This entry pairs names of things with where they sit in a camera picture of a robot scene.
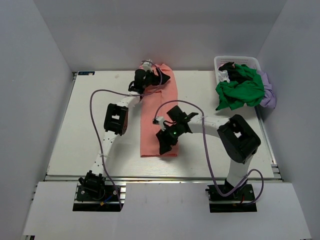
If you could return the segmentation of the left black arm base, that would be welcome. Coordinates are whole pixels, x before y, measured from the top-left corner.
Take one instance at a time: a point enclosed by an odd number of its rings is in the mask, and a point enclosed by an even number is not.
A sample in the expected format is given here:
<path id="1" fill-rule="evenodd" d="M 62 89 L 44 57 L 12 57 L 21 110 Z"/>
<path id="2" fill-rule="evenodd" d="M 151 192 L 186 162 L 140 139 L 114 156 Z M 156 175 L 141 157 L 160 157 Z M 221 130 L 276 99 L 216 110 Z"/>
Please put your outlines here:
<path id="1" fill-rule="evenodd" d="M 120 185 L 107 181 L 101 173 L 90 170 L 78 179 L 73 208 L 74 212 L 120 212 L 125 194 Z"/>

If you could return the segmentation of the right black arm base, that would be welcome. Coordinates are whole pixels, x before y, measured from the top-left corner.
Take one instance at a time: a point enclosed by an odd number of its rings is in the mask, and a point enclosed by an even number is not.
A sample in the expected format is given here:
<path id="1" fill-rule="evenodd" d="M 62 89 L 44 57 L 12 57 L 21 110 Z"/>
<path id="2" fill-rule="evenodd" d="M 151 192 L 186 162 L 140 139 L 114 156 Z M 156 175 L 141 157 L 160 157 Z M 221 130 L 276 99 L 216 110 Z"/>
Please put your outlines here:
<path id="1" fill-rule="evenodd" d="M 257 212 L 253 186 L 245 183 L 228 196 L 221 196 L 215 185 L 205 189 L 209 200 L 210 213 L 254 213 Z"/>

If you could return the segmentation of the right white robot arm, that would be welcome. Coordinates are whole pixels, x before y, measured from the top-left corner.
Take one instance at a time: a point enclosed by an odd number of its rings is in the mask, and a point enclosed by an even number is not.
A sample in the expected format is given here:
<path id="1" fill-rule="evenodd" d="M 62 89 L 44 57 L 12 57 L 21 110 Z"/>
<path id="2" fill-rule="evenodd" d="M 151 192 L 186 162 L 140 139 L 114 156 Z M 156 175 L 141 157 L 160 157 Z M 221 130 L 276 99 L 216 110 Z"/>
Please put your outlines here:
<path id="1" fill-rule="evenodd" d="M 219 138 L 230 157 L 229 172 L 225 179 L 226 195 L 233 200 L 242 196 L 250 162 L 261 145 L 260 138 L 246 120 L 239 114 L 231 118 L 205 117 L 196 112 L 186 114 L 179 106 L 173 107 L 167 115 L 171 123 L 163 116 L 155 117 L 152 122 L 160 126 L 156 134 L 159 154 L 171 151 L 178 143 L 178 138 L 186 133 Z"/>

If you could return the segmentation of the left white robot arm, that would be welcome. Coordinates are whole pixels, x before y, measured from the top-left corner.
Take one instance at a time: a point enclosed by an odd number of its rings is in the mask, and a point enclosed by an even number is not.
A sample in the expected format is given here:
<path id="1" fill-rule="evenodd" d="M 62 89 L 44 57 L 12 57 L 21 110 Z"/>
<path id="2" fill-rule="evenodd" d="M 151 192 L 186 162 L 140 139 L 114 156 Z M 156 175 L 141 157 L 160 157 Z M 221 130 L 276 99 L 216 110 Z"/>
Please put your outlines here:
<path id="1" fill-rule="evenodd" d="M 99 152 L 98 158 L 101 164 L 94 164 L 90 169 L 94 175 L 102 176 L 113 182 L 108 173 L 106 160 L 116 139 L 123 136 L 128 128 L 129 110 L 139 104 L 148 96 L 155 95 L 160 89 L 166 87 L 171 80 L 171 76 L 165 74 L 159 66 L 141 66 L 134 72 L 134 80 L 128 85 L 128 93 L 116 92 L 109 89 L 95 90 L 89 100 L 89 114 L 94 131 L 97 136 Z M 117 103 L 110 103 L 107 106 L 104 118 L 103 129 L 104 138 L 101 138 L 93 116 L 93 98 L 96 93 L 108 92 L 123 96 L 123 99 Z"/>

